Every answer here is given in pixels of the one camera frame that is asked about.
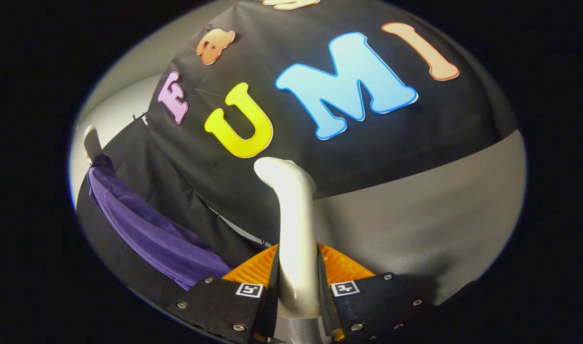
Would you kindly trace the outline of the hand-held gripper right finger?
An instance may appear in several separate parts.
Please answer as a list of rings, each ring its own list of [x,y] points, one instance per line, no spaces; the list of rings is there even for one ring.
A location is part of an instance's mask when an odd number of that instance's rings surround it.
[[[316,246],[322,325],[333,343],[393,343],[436,305],[392,272],[374,273],[324,244]]]

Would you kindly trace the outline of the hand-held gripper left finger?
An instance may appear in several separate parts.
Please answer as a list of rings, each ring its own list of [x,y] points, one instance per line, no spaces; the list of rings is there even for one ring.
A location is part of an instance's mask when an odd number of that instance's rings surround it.
[[[275,336],[278,284],[279,248],[273,245],[221,278],[204,276],[166,311],[225,344],[266,344]]]

